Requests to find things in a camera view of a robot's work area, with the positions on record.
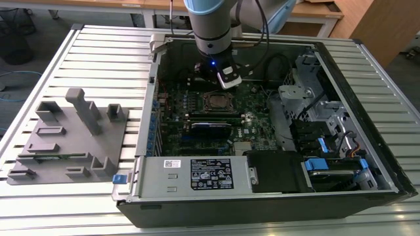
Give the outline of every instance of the white label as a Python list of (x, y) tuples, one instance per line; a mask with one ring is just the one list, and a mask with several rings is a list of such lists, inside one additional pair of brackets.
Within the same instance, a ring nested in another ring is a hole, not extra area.
[(164, 168), (180, 168), (181, 160), (165, 160)]
[(341, 18), (340, 16), (326, 15), (326, 18)]
[(140, 7), (138, 4), (121, 4), (122, 6), (129, 6), (129, 7)]

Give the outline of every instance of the metal bracket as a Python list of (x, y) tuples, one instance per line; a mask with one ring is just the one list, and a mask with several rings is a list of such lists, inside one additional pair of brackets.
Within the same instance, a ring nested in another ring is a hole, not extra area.
[(256, 175), (256, 168), (254, 167), (249, 167), (249, 180), (250, 180), (250, 184), (252, 185), (257, 185), (258, 184), (257, 175)]
[(312, 97), (308, 89), (296, 86), (296, 85), (281, 85), (278, 87), (280, 96), (285, 99), (304, 99), (306, 97)]
[(166, 39), (166, 35), (164, 33), (152, 34), (149, 41), (150, 53), (157, 53), (164, 50), (166, 43), (170, 43), (172, 41), (172, 39)]
[(342, 107), (342, 103), (337, 101), (320, 101), (314, 105), (316, 110), (316, 118), (317, 119), (328, 119), (336, 111)]

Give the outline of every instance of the black wastebasket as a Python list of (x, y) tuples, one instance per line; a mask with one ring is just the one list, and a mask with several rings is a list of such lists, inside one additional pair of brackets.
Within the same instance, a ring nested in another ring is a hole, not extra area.
[(0, 8), (0, 21), (5, 21), (20, 35), (29, 35), (37, 31), (26, 9)]
[(0, 21), (0, 58), (10, 65), (20, 65), (32, 60), (33, 52), (22, 35)]

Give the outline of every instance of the power supply label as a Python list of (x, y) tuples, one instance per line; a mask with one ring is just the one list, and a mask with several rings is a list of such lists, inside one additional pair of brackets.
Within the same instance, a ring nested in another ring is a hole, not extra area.
[(233, 189), (230, 159), (190, 160), (193, 190)]

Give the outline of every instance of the blue drive latch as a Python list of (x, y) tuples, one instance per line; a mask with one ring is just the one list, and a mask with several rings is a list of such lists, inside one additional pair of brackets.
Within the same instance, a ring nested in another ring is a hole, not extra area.
[(304, 162), (308, 171), (328, 170), (328, 164), (324, 158), (310, 158)]
[(368, 162), (365, 159), (360, 159), (360, 165), (362, 169), (366, 169), (369, 167)]
[(126, 184), (128, 176), (126, 175), (113, 175), (112, 183), (113, 184)]

